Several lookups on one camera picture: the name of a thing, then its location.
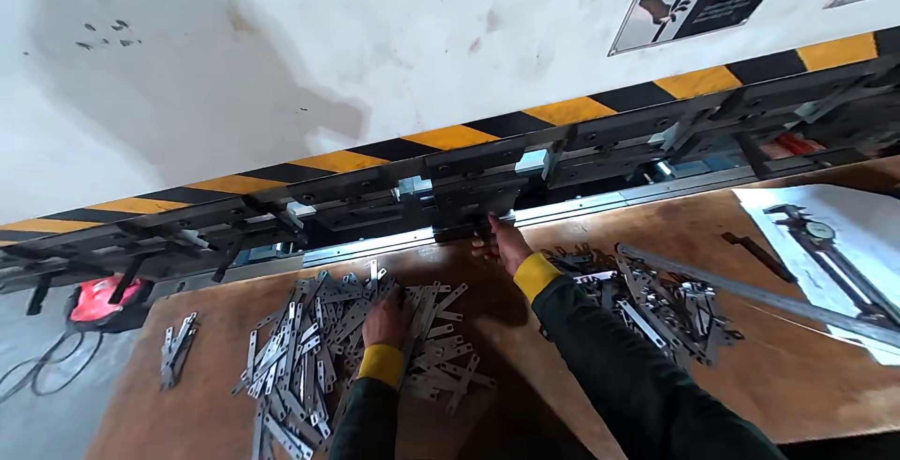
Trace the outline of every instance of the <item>yellow and black hazard stripe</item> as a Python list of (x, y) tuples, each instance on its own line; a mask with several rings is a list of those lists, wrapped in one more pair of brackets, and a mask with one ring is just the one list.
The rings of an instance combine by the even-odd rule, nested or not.
[(900, 54), (900, 27), (0, 226), (0, 246)]

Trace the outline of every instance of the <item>black cable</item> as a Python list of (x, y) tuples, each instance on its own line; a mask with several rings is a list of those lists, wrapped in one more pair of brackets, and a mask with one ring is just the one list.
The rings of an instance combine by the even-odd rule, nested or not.
[[(65, 356), (53, 359), (53, 353), (55, 353), (56, 350), (59, 349), (60, 346), (62, 346), (62, 344), (66, 342), (68, 338), (72, 337), (75, 333), (78, 334), (78, 342), (75, 344), (75, 347)], [(17, 394), (22, 388), (28, 385), (30, 385), (31, 393), (33, 393), (37, 397), (52, 395), (53, 393), (62, 391), (62, 389), (66, 386), (71, 385), (75, 378), (81, 375), (81, 373), (84, 372), (84, 369), (87, 368), (87, 365), (92, 360), (94, 360), (97, 351), (100, 350), (100, 345), (104, 341), (104, 334), (102, 332), (97, 332), (97, 343), (94, 346), (94, 350), (91, 351), (91, 354), (87, 357), (86, 360), (84, 360), (84, 364), (82, 364), (81, 367), (79, 367), (78, 370), (75, 371), (75, 373), (72, 375), (72, 377), (68, 378), (65, 383), (62, 383), (61, 385), (59, 385), (59, 387), (54, 388), (53, 390), (44, 392), (43, 390), (40, 390), (38, 388), (38, 376), (40, 374), (40, 371), (42, 371), (47, 365), (59, 364), (70, 359), (84, 344), (84, 337), (84, 332), (67, 330), (62, 334), (62, 336), (60, 336), (60, 339), (57, 340), (56, 343), (54, 343), (53, 346), (51, 346), (51, 348), (48, 349), (44, 354), (42, 354), (41, 356), (36, 356), (34, 358), (29, 358), (27, 360), (24, 360), (23, 362), (18, 362), (13, 366), (13, 368), (6, 371), (6, 373), (3, 374), (2, 377), (0, 377), (0, 386), (3, 386), (4, 381), (6, 381), (6, 379), (10, 375), (12, 375), (12, 373), (15, 372), (19, 367), (22, 367), (31, 362), (34, 363), (34, 366), (29, 369), (28, 373), (25, 374), (18, 382), (16, 382), (16, 384), (12, 388), (10, 388), (9, 391), (5, 392), (3, 395), (0, 395), (0, 405), (5, 403), (10, 397)]]

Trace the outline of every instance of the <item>concrete floor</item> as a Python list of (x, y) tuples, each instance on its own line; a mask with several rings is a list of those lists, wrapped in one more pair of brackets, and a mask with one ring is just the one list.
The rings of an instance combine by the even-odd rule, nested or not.
[[(60, 337), (65, 326), (63, 307), (71, 287), (51, 289), (37, 316), (25, 316), (30, 292), (0, 295), (0, 372), (18, 362), (41, 356)], [(34, 396), (29, 388), (0, 403), (0, 458), (83, 458), (91, 444), (116, 380), (128, 362), (140, 330), (104, 335), (94, 360), (61, 392)], [(77, 336), (58, 350), (68, 353)], [(39, 376), (39, 390), (52, 390), (67, 380), (93, 351), (96, 333), (88, 333), (84, 344), (70, 359), (48, 366)], [(22, 367), (2, 385), (5, 393), (26, 372)]]

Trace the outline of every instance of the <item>wooden workbench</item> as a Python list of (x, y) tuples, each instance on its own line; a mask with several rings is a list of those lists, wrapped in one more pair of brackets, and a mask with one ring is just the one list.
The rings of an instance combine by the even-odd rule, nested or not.
[[(900, 183), (900, 157), (742, 187), (801, 183), (889, 191)], [(523, 231), (535, 250), (588, 243), (611, 252), (614, 243), (627, 242), (728, 278), (803, 298), (798, 288), (781, 281), (742, 247), (721, 238), (726, 231), (749, 235), (771, 250), (729, 189)], [(404, 398), (398, 456), (455, 458), (462, 448), (463, 455), (470, 457), (514, 434), (570, 437), (554, 416), (558, 415), (598, 457), (621, 457), (555, 348), (537, 333), (533, 315), (511, 279), (499, 268), (473, 259), (469, 249), (467, 241), (457, 241), (378, 256), (381, 266), (404, 285), (435, 280), (470, 285), (452, 309), (465, 315), (459, 329), (481, 355), (479, 372), (497, 378), (500, 386), (496, 393), (479, 391), (467, 396), (453, 420), (433, 404)], [(363, 262), (325, 268), (336, 275), (360, 273)], [(248, 332), (283, 303), (295, 279), (321, 269), (232, 282), (156, 303), (86, 457), (248, 458), (254, 404), (246, 396), (229, 395), (246, 360)], [(900, 369), (879, 365), (861, 348), (790, 325), (729, 293), (721, 293), (718, 301), (746, 340), (723, 349), (714, 369), (694, 363), (694, 377), (772, 440), (794, 442), (900, 429)], [(160, 393), (163, 332), (195, 310), (202, 326), (182, 381), (173, 390)], [(811, 321), (792, 319), (821, 328)]]

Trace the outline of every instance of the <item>paper document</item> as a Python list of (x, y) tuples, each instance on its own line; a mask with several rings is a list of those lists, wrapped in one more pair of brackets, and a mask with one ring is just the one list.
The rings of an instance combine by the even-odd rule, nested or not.
[[(783, 204), (805, 207), (803, 213), (810, 221), (825, 225), (820, 229), (833, 229), (833, 233), (826, 232), (833, 235), (833, 247), (872, 286), (900, 306), (900, 200), (829, 184), (732, 191), (788, 270), (796, 276), (797, 284), (810, 303), (852, 317), (860, 314), (848, 293), (800, 246), (788, 227), (775, 224), (775, 221), (787, 219), (788, 215), (763, 212), (770, 207)], [(859, 335), (839, 328), (828, 328), (836, 337), (854, 339), (869, 347), (877, 362), (900, 365), (900, 349), (876, 340), (861, 339)]]

